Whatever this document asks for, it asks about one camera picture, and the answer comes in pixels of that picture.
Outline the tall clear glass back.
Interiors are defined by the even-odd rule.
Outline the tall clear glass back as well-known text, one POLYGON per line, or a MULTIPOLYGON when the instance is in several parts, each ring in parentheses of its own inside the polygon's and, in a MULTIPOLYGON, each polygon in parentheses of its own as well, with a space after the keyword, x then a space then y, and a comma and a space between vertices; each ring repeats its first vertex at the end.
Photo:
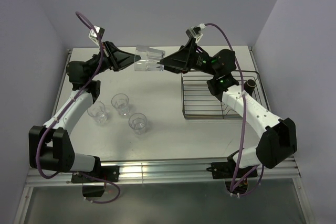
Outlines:
POLYGON ((135 71, 163 71, 160 61, 165 57, 165 51, 148 46, 137 45, 134 54, 135 71))

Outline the brown ceramic mug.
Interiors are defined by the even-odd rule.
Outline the brown ceramic mug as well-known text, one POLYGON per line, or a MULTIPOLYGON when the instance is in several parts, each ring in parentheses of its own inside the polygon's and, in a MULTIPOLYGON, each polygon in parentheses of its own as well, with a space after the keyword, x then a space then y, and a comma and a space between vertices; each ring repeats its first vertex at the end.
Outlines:
POLYGON ((253 95, 253 92, 255 90, 256 87, 256 82, 254 79, 248 79, 245 83, 244 83, 244 91, 246 91, 250 96, 253 95))

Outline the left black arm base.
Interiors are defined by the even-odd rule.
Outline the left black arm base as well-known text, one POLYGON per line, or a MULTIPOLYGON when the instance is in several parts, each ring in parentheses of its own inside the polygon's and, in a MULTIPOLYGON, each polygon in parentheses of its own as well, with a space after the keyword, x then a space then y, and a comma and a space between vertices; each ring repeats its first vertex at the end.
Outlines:
POLYGON ((116 184, 119 180, 118 165, 102 166, 97 172, 75 172, 72 174, 72 184, 82 184, 82 195, 85 199, 98 202, 104 193, 107 193, 108 185, 116 189, 115 196, 109 201, 115 201, 121 193, 120 187, 116 184))

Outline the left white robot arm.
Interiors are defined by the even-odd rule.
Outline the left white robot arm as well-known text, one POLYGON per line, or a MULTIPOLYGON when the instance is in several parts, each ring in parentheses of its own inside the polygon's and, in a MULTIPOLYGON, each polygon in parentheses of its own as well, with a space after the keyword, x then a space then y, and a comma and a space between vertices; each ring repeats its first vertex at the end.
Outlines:
POLYGON ((55 174, 83 172, 91 182, 102 176, 100 158, 76 153, 70 135, 82 115, 96 102, 100 94, 100 81, 93 78, 107 70, 121 71, 139 61, 139 55, 131 54, 105 41, 98 54, 87 61, 71 61, 66 75, 72 84, 72 92, 66 103, 42 126, 33 126, 28 133, 29 163, 46 179, 46 170, 55 174))

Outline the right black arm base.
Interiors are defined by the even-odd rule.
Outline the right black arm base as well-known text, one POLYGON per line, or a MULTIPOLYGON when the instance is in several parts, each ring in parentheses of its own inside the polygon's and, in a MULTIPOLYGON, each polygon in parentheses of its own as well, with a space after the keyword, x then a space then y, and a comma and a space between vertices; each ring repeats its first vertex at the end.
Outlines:
POLYGON ((238 154, 238 151, 232 153, 225 162, 212 162, 211 166, 206 170, 212 173, 213 179, 224 179, 225 187, 227 191, 232 194, 240 197, 241 195, 248 195, 248 180, 247 178, 257 177, 257 168, 255 166, 248 166, 246 168, 239 168, 236 176, 236 180, 239 181, 245 174, 248 174, 246 178, 244 178, 238 186, 230 192, 231 181, 227 181, 226 179, 232 179, 234 175, 234 170, 236 167, 236 163, 233 160, 233 156, 238 154))

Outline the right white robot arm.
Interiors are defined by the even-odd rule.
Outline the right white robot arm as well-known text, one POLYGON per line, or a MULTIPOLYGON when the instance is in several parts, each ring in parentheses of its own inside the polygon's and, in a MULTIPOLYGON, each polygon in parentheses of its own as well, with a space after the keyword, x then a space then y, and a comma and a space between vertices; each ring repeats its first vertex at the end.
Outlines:
POLYGON ((258 103, 237 81, 232 72, 237 69, 233 50, 222 49, 214 56, 200 48, 194 38, 186 45, 160 60, 164 70, 187 73, 198 70, 210 74, 208 89, 220 102, 241 115, 260 137, 257 146, 245 148, 232 157, 227 164, 228 173, 240 176, 246 167, 264 165, 276 167, 297 151, 296 125, 290 118, 282 119, 258 103))

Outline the clear glass middle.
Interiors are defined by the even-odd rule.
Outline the clear glass middle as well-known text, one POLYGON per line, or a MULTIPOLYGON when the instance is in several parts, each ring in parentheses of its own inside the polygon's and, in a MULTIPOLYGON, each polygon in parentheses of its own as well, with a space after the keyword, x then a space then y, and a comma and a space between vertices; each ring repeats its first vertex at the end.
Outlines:
POLYGON ((120 115, 127 115, 130 112, 129 97, 124 93, 114 95, 111 99, 111 105, 120 115))

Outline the clear glass left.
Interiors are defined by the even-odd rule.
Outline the clear glass left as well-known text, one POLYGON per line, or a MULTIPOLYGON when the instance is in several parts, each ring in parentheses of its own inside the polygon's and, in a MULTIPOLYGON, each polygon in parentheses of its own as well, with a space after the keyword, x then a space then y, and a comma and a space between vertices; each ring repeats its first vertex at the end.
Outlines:
POLYGON ((96 101, 91 105, 87 109, 87 113, 98 124, 105 124, 108 120, 106 106, 100 101, 96 101))

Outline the clear glass front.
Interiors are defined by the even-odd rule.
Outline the clear glass front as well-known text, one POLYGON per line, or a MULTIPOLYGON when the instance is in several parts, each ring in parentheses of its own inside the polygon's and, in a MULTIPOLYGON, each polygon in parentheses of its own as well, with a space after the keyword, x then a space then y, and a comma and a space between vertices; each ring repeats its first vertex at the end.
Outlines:
POLYGON ((147 131, 148 120, 142 113, 135 113, 128 120, 129 127, 136 136, 142 136, 147 131))

